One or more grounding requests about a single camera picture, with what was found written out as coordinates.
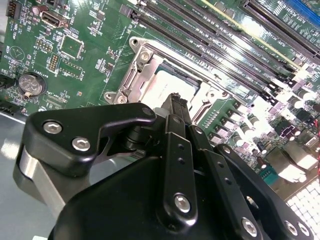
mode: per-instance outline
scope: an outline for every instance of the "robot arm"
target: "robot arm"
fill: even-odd
[[[143,158],[90,186],[97,156],[137,150]],[[155,112],[130,103],[31,115],[14,179],[57,217],[49,240],[313,239],[229,146],[212,148],[175,93]]]

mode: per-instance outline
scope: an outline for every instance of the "screw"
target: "screw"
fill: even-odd
[[[84,137],[76,137],[72,140],[72,146],[75,150],[85,152],[90,149],[90,142]]]
[[[230,149],[229,149],[228,147],[226,147],[226,146],[223,146],[223,150],[224,150],[227,154],[231,153],[231,152],[230,152]]]
[[[286,228],[292,233],[294,236],[298,236],[298,231],[290,222],[284,221]]]
[[[48,121],[43,125],[43,129],[49,134],[58,134],[62,131],[62,126],[54,121]]]
[[[176,195],[174,197],[176,207],[183,213],[188,213],[191,209],[190,202],[183,195]]]
[[[127,99],[124,96],[119,96],[116,102],[118,104],[125,104],[127,102]]]
[[[152,111],[151,111],[149,108],[147,108],[147,107],[143,107],[143,108],[142,108],[142,111],[143,111],[145,114],[149,115],[149,116],[152,115]]]
[[[258,231],[256,226],[248,218],[243,217],[241,220],[241,223],[248,234],[250,234],[254,238],[258,236]]]
[[[147,51],[143,51],[143,52],[140,54],[140,58],[141,58],[141,60],[147,62],[147,61],[149,61],[149,59],[150,59],[150,54],[149,54]]]
[[[308,231],[308,229],[301,223],[301,222],[298,222],[298,226],[301,230],[301,232],[303,232],[304,235],[306,236],[310,236],[310,232]]]
[[[198,133],[198,134],[202,134],[202,130],[199,127],[195,127],[194,130]]]

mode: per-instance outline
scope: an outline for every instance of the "capacitor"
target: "capacitor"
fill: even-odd
[[[254,131],[247,125],[242,126],[241,130],[247,138],[252,138],[254,136]]]
[[[39,16],[42,12],[49,11],[49,8],[46,5],[33,6],[31,8],[34,15]]]
[[[298,92],[298,96],[302,98],[304,101],[309,101],[313,99],[313,94],[309,91],[302,89]]]
[[[320,113],[320,104],[313,104],[312,109],[315,110],[317,113]]]
[[[295,137],[299,136],[301,134],[301,131],[298,128],[295,128],[291,131]]]
[[[260,129],[262,127],[262,122],[256,116],[250,118],[250,123],[254,126],[255,129]]]
[[[292,97],[289,102],[290,102],[290,104],[291,104],[292,106],[294,106],[294,108],[296,108],[296,109],[301,109],[301,108],[304,107],[304,102],[301,101],[299,98],[297,98],[297,97],[295,97],[295,96]]]
[[[286,135],[286,138],[287,138],[289,141],[293,141],[293,140],[296,139],[295,135],[294,135],[292,132],[288,133],[288,134]]]
[[[256,146],[258,147],[258,149],[260,150],[260,152],[262,154],[266,154],[267,153],[267,150],[266,150],[266,148],[265,148],[265,146],[264,146],[264,144],[262,142],[258,141],[256,143]]]
[[[268,165],[267,163],[263,160],[262,157],[258,156],[256,158],[256,161],[258,162],[258,166],[261,168],[261,169],[265,169]]]
[[[242,147],[245,144],[245,141],[239,135],[235,135],[233,141],[238,147]]]

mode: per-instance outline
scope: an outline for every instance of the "motherboard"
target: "motherboard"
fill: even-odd
[[[188,100],[272,184],[319,162],[320,13],[306,0],[9,0],[0,111]]]

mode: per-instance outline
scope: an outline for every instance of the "white label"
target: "white label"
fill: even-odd
[[[34,236],[32,240],[48,240],[48,238],[42,237],[42,236]]]

